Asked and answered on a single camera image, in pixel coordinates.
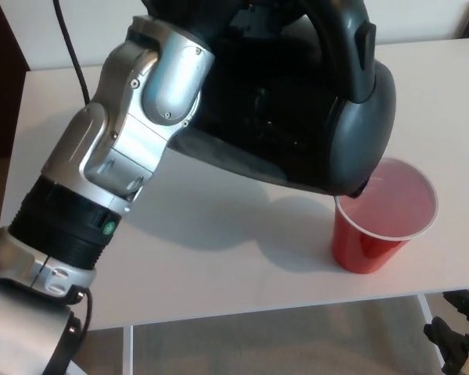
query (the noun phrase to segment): screw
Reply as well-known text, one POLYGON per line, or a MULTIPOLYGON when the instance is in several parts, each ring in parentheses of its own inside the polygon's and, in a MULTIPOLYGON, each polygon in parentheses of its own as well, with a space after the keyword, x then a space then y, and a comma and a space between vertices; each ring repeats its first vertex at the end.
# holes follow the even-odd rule
POLYGON ((131 88, 138 88, 141 82, 139 80, 133 79, 131 80, 131 88))
POLYGON ((83 291, 79 291, 77 293, 77 297, 75 298, 75 303, 81 302, 82 299, 84 299, 85 293, 83 291))

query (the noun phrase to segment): table leg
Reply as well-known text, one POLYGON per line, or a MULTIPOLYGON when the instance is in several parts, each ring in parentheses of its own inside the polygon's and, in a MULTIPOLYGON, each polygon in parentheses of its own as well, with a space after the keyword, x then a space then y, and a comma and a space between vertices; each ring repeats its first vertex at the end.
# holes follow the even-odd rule
POLYGON ((124 327, 122 375, 134 374, 134 326, 124 327))

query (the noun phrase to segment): robotic arm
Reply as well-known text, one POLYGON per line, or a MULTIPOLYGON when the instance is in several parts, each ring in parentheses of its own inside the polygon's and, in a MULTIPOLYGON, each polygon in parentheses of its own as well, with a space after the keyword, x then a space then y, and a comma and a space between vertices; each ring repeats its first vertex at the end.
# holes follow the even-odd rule
POLYGON ((144 3, 149 16, 134 18, 0 230, 0 373, 66 372, 85 332, 69 306, 90 296, 99 256, 167 146, 257 180, 355 196, 387 145, 394 83, 374 60, 362 1, 144 3), (305 13, 321 52, 281 35, 305 13))

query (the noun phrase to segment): white table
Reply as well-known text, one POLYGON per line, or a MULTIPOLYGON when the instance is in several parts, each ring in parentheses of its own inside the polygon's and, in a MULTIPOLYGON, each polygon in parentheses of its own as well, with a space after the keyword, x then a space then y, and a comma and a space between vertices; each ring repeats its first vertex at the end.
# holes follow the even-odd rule
MULTIPOLYGON (((399 97, 386 155, 419 166, 438 190, 425 236, 375 274, 348 273, 329 250, 332 198, 168 152, 98 263, 91 328, 469 288, 469 40, 377 55, 399 97)), ((100 68, 84 72, 93 93, 100 68)), ((1 225, 82 106, 73 70, 27 74, 1 225)))

